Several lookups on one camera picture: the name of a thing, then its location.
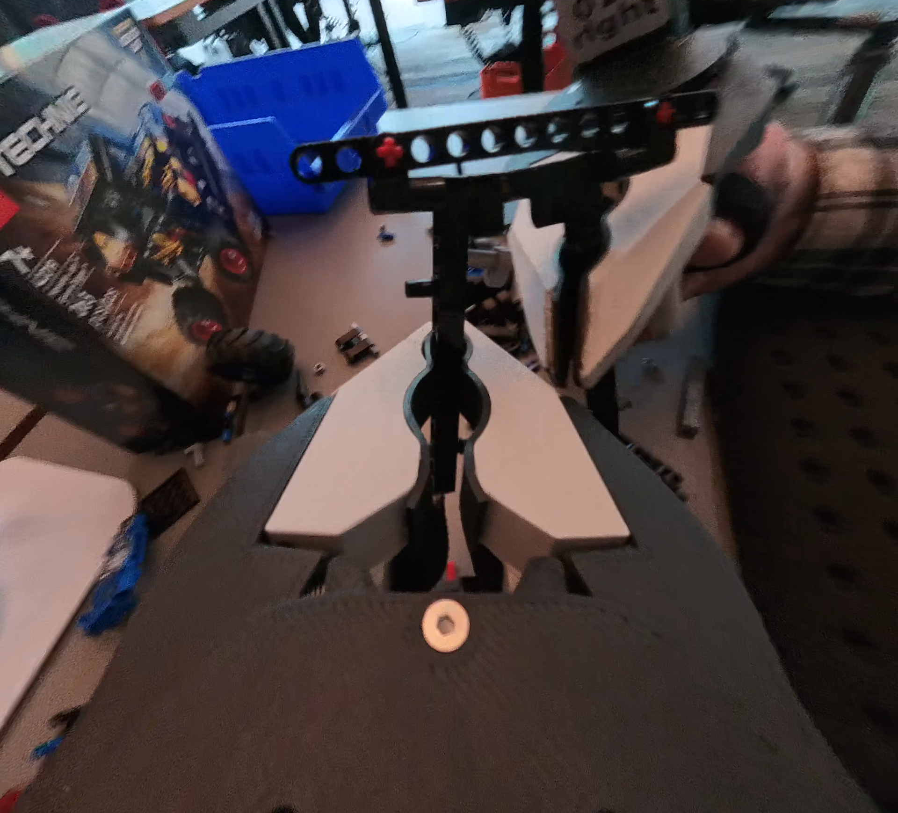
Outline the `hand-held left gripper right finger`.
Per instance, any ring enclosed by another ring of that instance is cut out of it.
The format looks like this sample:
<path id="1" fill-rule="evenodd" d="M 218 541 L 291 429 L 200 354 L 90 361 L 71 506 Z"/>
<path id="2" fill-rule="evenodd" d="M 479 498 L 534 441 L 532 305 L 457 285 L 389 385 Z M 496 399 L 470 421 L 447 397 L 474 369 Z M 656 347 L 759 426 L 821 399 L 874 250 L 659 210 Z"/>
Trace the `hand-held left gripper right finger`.
<path id="1" fill-rule="evenodd" d="M 471 428 L 463 455 L 463 528 L 522 572 L 530 560 L 627 544 L 631 531 L 563 399 L 466 325 Z"/>

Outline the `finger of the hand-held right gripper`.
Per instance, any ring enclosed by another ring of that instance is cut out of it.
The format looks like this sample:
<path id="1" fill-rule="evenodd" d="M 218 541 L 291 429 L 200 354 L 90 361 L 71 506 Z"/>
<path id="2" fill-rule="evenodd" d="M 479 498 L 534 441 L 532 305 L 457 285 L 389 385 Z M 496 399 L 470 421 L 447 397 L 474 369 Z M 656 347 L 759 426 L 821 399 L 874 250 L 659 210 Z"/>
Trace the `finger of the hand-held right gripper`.
<path id="1" fill-rule="evenodd" d="M 587 276 L 576 381 L 593 388 L 636 344 L 682 321 L 681 277 L 710 218 L 703 182 L 711 126 L 677 134 L 671 163 L 630 179 L 612 211 L 611 243 Z"/>
<path id="2" fill-rule="evenodd" d="M 560 279 L 558 254 L 565 237 L 564 225 L 536 226 L 531 201 L 517 201 L 511 218 L 507 247 L 514 285 L 535 353 L 543 368 L 551 368 L 553 306 Z"/>

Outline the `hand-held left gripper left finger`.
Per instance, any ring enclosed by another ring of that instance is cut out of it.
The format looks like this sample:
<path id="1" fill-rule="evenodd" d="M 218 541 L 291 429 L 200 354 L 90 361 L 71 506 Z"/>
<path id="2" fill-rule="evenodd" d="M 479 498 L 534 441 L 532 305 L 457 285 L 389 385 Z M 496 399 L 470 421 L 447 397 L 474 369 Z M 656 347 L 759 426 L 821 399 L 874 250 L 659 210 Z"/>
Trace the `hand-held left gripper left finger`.
<path id="1" fill-rule="evenodd" d="M 368 569 L 399 557 L 400 584 L 433 585 L 429 416 L 409 401 L 430 331 L 421 325 L 329 398 L 265 526 L 273 543 Z"/>

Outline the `black toy truck chassis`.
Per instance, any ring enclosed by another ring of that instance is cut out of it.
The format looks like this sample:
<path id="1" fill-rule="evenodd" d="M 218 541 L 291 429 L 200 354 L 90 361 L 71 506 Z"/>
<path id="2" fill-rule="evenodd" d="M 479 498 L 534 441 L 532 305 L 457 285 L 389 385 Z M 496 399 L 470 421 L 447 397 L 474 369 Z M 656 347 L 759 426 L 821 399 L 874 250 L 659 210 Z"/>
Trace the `black toy truck chassis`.
<path id="1" fill-rule="evenodd" d="M 412 410 L 423 404 L 430 424 L 431 488 L 438 495 L 454 490 L 461 439 L 459 421 L 477 414 L 473 383 L 466 364 L 466 313 L 473 304 L 468 269 L 472 243 L 497 235 L 506 206 L 531 201 L 538 227 L 562 224 L 565 237 L 558 254 L 560 279 L 553 306 L 553 365 L 545 368 L 557 387 L 573 385 L 587 399 L 600 422 L 618 427 L 613 366 L 591 389 L 576 381 L 576 358 L 583 326 L 587 276 L 611 243 L 609 218 L 623 200 L 630 178 L 613 181 L 562 181 L 566 161 L 534 161 L 539 128 L 546 111 L 534 103 L 478 102 L 475 114 L 461 121 L 458 106 L 447 114 L 421 110 L 398 113 L 398 131 L 298 145 L 290 166 L 308 185 L 367 180 L 372 211 L 429 211 L 432 221 L 433 270 L 429 280 L 406 283 L 408 298 L 428 298 L 432 326 L 424 349 L 427 368 L 410 390 Z M 485 548 L 474 552 L 465 540 L 475 574 L 486 568 L 488 584 L 500 565 Z"/>

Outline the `person's right forearm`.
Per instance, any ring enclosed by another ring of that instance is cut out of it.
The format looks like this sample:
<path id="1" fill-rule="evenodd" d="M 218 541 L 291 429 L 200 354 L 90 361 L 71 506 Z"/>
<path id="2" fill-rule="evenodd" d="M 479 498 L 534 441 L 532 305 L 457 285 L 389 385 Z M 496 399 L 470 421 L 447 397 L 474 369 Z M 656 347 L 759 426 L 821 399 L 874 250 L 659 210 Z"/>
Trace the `person's right forearm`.
<path id="1" fill-rule="evenodd" d="M 863 298 L 896 296 L 896 131 L 836 126 L 801 135 L 814 152 L 811 216 L 769 285 Z"/>

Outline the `light grey desk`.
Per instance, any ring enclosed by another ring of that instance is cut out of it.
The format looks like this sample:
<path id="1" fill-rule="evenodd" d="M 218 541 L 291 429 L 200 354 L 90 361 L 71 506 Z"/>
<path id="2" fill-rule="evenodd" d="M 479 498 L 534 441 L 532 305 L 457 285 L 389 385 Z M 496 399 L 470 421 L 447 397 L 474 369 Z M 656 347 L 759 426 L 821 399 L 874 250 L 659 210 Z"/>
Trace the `light grey desk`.
<path id="1" fill-rule="evenodd" d="M 327 215 L 273 219 L 251 325 L 295 345 L 297 364 L 309 388 L 323 394 L 336 391 L 354 373 L 334 347 L 335 339 L 352 323 L 358 323 L 385 353 L 429 319 L 428 303 L 405 298 L 403 284 L 431 272 L 430 221 L 428 213 L 377 218 L 358 186 L 346 190 Z M 716 313 L 715 296 L 686 303 L 680 329 L 666 339 L 636 347 L 620 363 L 617 381 L 623 435 L 679 472 L 691 512 L 735 560 L 709 394 L 698 435 L 677 434 L 690 362 L 701 358 L 709 366 L 712 360 Z M 243 435 L 229 445 L 209 445 L 202 466 L 181 451 L 130 455 L 56 417 L 37 420 L 23 402 L 9 395 L 2 396 L 2 439 L 28 426 L 15 438 L 14 456 L 125 479 L 139 498 L 186 468 L 200 503 L 153 545 L 155 555 L 141 580 L 149 588 L 169 551 L 224 479 L 297 414 L 290 384 L 254 403 Z M 76 627 L 66 631 L 2 731 L 2 792 L 33 779 L 39 762 L 32 751 L 54 734 L 51 717 L 91 698 L 119 636 L 113 631 L 91 639 Z"/>

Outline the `person's right hand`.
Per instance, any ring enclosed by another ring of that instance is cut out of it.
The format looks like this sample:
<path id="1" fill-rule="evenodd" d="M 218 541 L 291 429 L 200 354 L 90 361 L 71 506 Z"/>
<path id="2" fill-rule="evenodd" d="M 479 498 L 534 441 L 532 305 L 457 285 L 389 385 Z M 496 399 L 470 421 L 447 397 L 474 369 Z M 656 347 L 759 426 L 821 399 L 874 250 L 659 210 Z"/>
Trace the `person's right hand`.
<path id="1" fill-rule="evenodd" d="M 735 172 L 759 196 L 764 230 L 747 252 L 750 242 L 736 214 L 719 200 L 681 277 L 683 301 L 758 277 L 787 255 L 810 219 L 817 187 L 814 151 L 782 123 L 765 127 Z"/>

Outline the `black connector grey axle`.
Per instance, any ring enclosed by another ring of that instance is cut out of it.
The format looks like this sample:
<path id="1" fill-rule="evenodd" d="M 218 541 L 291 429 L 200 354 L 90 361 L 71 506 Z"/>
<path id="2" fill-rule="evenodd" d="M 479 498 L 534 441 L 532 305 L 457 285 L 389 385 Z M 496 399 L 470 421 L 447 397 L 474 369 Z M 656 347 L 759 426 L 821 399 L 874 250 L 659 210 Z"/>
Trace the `black connector grey axle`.
<path id="1" fill-rule="evenodd" d="M 380 355 L 378 346 L 357 323 L 350 325 L 346 332 L 335 339 L 334 344 L 350 367 Z"/>

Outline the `black toy wheel blue rim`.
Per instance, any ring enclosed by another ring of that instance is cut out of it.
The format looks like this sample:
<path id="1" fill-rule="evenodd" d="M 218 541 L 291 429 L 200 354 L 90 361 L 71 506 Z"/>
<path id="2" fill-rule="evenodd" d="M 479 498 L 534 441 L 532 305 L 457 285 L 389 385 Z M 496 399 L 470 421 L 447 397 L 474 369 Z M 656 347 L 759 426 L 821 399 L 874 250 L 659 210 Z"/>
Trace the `black toy wheel blue rim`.
<path id="1" fill-rule="evenodd" d="M 232 384 L 269 392 L 286 383 L 296 368 L 293 344 L 262 330 L 231 328 L 212 335 L 205 347 L 208 372 Z"/>

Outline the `small black square toy piece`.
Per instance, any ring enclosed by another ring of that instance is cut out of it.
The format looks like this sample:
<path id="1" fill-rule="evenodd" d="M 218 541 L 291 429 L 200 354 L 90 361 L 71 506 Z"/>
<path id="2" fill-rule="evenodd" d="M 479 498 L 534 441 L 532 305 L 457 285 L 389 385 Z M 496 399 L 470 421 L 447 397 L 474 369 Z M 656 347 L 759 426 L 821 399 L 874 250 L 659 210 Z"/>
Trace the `small black square toy piece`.
<path id="1" fill-rule="evenodd" d="M 186 469 L 181 468 L 141 499 L 138 513 L 145 518 L 148 534 L 154 539 L 196 508 L 199 502 L 194 483 Z"/>

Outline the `black metal pole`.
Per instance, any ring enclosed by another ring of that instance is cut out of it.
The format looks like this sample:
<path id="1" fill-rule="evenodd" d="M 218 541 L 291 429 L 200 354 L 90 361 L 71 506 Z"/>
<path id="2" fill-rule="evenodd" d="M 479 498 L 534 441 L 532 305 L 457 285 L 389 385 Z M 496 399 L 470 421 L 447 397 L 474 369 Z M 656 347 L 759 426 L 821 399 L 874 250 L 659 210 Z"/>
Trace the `black metal pole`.
<path id="1" fill-rule="evenodd" d="M 368 0 L 370 10 L 375 22 L 376 34 L 380 44 L 381 54 L 384 59 L 384 67 L 387 80 L 391 89 L 392 98 L 398 109 L 409 107 L 408 99 L 403 85 L 395 50 L 389 34 L 382 0 Z"/>

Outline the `white document stand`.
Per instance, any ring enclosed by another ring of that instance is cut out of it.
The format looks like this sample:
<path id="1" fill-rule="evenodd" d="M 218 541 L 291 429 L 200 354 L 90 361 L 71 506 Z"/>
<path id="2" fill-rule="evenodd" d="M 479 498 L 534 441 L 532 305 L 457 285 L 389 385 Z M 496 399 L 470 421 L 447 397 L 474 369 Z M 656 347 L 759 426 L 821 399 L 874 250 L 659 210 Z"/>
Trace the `white document stand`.
<path id="1" fill-rule="evenodd" d="M 126 480 L 28 457 L 1 463 L 1 727 L 14 717 L 137 510 Z"/>

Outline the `monster truck toy set box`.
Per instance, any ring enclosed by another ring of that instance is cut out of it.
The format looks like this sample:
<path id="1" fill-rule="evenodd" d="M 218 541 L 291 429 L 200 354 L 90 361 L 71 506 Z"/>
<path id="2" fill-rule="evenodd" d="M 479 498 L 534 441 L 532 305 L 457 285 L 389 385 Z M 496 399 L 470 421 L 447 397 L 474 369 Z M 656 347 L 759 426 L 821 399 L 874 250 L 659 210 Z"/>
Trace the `monster truck toy set box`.
<path id="1" fill-rule="evenodd" d="M 125 8 L 2 48 L 2 393 L 135 453 L 216 437 L 261 213 Z"/>

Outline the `blue toy bracket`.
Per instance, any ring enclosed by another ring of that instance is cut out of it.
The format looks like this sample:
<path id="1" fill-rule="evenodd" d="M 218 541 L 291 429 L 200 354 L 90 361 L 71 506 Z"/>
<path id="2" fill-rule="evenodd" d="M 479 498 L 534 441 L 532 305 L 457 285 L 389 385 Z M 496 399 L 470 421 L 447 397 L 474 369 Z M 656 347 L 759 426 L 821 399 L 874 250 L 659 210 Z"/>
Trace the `blue toy bracket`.
<path id="1" fill-rule="evenodd" d="M 122 524 L 107 550 L 89 602 L 77 620 L 83 633 L 98 636 L 117 628 L 135 610 L 148 545 L 148 521 L 138 512 Z"/>

